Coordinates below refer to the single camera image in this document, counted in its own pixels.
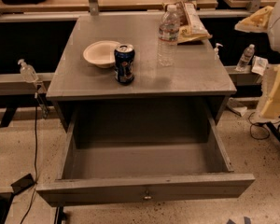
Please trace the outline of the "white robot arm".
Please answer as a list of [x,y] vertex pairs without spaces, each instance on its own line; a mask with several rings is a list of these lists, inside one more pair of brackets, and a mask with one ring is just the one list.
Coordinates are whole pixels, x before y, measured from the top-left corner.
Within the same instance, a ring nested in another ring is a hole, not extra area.
[[[274,7],[266,6],[239,21],[234,29],[246,33],[266,33],[271,50],[280,53],[280,0]],[[268,66],[262,79],[262,91],[256,118],[259,121],[279,118],[280,64]]]

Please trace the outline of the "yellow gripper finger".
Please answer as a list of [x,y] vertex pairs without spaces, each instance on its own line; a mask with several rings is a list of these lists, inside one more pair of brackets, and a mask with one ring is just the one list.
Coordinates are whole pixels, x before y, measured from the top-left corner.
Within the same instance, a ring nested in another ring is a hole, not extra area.
[[262,80],[262,96],[259,100],[259,115],[263,119],[280,117],[280,64],[271,65]]
[[271,6],[263,7],[249,17],[237,22],[234,29],[246,33],[266,33],[272,11],[273,7]]

